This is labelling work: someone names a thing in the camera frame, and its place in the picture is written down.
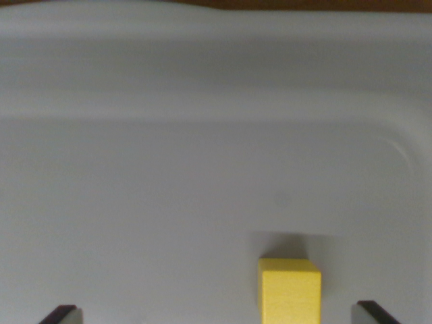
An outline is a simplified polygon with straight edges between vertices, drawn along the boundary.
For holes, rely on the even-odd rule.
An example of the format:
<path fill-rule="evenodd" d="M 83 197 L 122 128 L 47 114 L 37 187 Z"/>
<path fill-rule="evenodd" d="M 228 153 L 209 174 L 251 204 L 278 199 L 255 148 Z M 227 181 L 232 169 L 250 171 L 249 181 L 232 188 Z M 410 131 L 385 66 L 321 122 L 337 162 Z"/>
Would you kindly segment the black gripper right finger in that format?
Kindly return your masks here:
<path fill-rule="evenodd" d="M 400 324 L 374 300 L 360 300 L 351 306 L 351 324 Z"/>

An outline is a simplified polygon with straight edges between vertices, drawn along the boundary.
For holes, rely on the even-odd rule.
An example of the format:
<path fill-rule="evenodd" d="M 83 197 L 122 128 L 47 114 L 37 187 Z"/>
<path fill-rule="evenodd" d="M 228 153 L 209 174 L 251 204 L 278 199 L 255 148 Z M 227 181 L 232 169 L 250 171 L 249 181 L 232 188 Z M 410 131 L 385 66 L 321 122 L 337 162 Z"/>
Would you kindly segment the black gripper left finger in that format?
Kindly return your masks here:
<path fill-rule="evenodd" d="M 39 324 L 83 324 L 83 312 L 76 305 L 59 305 Z"/>

